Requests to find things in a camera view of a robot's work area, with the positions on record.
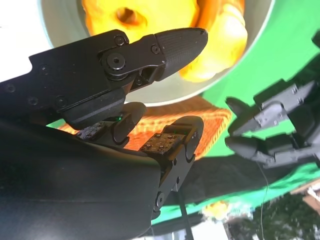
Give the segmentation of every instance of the green backdrop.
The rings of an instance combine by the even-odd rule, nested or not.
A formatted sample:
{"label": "green backdrop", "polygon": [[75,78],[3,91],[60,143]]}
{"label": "green backdrop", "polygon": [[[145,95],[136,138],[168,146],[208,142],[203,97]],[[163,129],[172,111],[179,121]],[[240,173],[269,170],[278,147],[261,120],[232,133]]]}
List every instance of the green backdrop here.
{"label": "green backdrop", "polygon": [[[320,29],[320,0],[276,0],[269,22],[249,54],[203,97],[221,108],[228,108],[225,104],[228,96],[253,104],[254,95],[280,79],[290,79],[320,52],[311,41],[317,29]],[[286,122],[255,135],[264,138],[292,129]],[[208,156],[233,153],[225,145],[227,135],[225,131]]]}
{"label": "green backdrop", "polygon": [[[290,79],[298,72],[319,49],[313,45],[311,38],[320,29],[320,0],[276,0],[270,20],[256,45],[239,65],[220,82],[204,93],[204,98],[221,108],[227,108],[228,96],[253,104],[253,96],[279,79]],[[261,138],[291,132],[290,122],[278,127],[256,133]],[[228,133],[225,131],[208,156],[233,154],[224,142]],[[188,204],[189,214],[200,211],[203,206],[218,200],[259,206],[262,201],[283,195],[299,185],[320,177],[320,170],[315,164],[306,164],[281,181],[266,188],[250,192],[236,192],[217,198],[208,199],[200,204]],[[163,207],[158,223],[181,216],[178,206]]]}

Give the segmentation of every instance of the textured fingertip pad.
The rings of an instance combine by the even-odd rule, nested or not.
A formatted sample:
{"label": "textured fingertip pad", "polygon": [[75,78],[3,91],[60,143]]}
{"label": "textured fingertip pad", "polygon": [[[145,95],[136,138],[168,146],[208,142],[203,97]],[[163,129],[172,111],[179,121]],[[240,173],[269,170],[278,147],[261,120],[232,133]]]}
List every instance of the textured fingertip pad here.
{"label": "textured fingertip pad", "polygon": [[202,28],[174,29],[157,33],[155,37],[166,58],[165,69],[159,81],[191,63],[208,42],[208,32]]}

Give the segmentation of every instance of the robotic hand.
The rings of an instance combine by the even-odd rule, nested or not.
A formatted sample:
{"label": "robotic hand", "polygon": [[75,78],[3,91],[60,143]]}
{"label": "robotic hand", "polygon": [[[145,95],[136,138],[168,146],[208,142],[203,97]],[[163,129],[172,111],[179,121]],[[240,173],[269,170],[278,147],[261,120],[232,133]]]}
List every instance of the robotic hand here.
{"label": "robotic hand", "polygon": [[[312,39],[320,48],[320,31]],[[226,145],[236,154],[263,164],[265,168],[316,162],[320,167],[320,54],[316,55],[291,80],[280,80],[254,96],[248,106],[236,98],[226,103],[237,119],[229,126]],[[244,137],[290,120],[292,134],[279,134],[267,139]]]}
{"label": "robotic hand", "polygon": [[[193,61],[208,34],[184,28],[129,44],[113,30],[31,56],[0,83],[0,239],[125,240],[144,233],[195,160],[204,124],[185,116],[126,150],[143,116],[126,95]],[[58,119],[80,130],[46,127]]]}

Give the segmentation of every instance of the screw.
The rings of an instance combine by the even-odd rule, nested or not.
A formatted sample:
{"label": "screw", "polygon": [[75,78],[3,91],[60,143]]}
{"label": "screw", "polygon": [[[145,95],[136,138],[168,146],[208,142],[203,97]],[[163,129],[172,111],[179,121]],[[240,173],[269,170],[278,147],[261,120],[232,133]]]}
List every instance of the screw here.
{"label": "screw", "polygon": [[106,63],[113,70],[121,70],[124,68],[126,60],[120,53],[114,52],[107,57]]}
{"label": "screw", "polygon": [[151,52],[153,52],[154,54],[158,54],[160,53],[160,48],[157,45],[153,45],[151,47]]}
{"label": "screw", "polygon": [[142,84],[142,80],[141,80],[140,78],[138,78],[138,79],[135,81],[135,83],[136,83],[138,86],[140,86],[140,85]]}
{"label": "screw", "polygon": [[165,194],[159,191],[155,200],[155,207],[159,210],[164,204],[164,201],[165,201]]}
{"label": "screw", "polygon": [[58,107],[58,108],[63,108],[65,106],[67,106],[67,99],[64,97],[64,96],[57,96],[55,98],[55,105]]}
{"label": "screw", "polygon": [[5,91],[8,93],[13,93],[15,90],[16,87],[10,83],[5,86]]}
{"label": "screw", "polygon": [[35,106],[38,104],[38,98],[34,97],[34,96],[30,96],[28,98],[28,103],[32,106]]}
{"label": "screw", "polygon": [[122,36],[116,36],[114,38],[114,42],[115,44],[117,44],[118,46],[122,46],[123,44],[125,44],[125,39]]}

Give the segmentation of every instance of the yellow object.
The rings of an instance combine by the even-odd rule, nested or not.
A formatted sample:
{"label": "yellow object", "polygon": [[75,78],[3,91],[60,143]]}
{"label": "yellow object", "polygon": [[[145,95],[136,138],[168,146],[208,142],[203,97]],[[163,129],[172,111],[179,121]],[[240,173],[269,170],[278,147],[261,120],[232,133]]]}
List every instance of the yellow object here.
{"label": "yellow object", "polygon": [[145,35],[194,27],[197,0],[82,0],[90,35],[119,29],[135,42]]}
{"label": "yellow object", "polygon": [[202,209],[202,214],[207,218],[215,218],[223,220],[228,214],[228,204],[224,201],[218,201],[205,206]]}
{"label": "yellow object", "polygon": [[201,13],[197,27],[208,31],[202,53],[179,73],[187,81],[199,83],[233,66],[247,44],[244,0],[198,0]]}

